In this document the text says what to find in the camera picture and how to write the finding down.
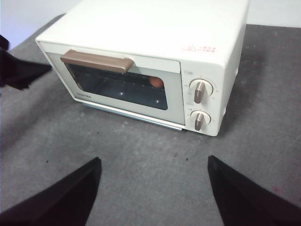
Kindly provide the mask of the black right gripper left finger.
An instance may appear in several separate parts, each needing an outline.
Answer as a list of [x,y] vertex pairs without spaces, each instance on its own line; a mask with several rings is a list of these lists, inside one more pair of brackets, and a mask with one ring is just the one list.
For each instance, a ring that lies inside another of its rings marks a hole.
[[84,226],[94,205],[102,172],[92,159],[51,187],[0,215],[2,226]]

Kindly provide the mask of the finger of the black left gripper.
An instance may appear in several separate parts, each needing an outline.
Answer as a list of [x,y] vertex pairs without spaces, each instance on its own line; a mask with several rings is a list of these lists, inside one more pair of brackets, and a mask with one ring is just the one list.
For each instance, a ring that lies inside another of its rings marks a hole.
[[18,90],[29,85],[52,69],[50,65],[20,60],[0,49],[0,86],[11,86]]
[[5,51],[7,51],[9,48],[9,41],[2,35],[0,35],[0,48]]

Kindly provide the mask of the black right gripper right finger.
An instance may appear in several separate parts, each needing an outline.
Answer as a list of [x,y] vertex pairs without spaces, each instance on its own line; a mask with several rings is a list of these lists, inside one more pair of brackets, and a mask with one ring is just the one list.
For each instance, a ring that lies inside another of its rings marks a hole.
[[208,174],[226,226],[299,226],[301,209],[211,155]]

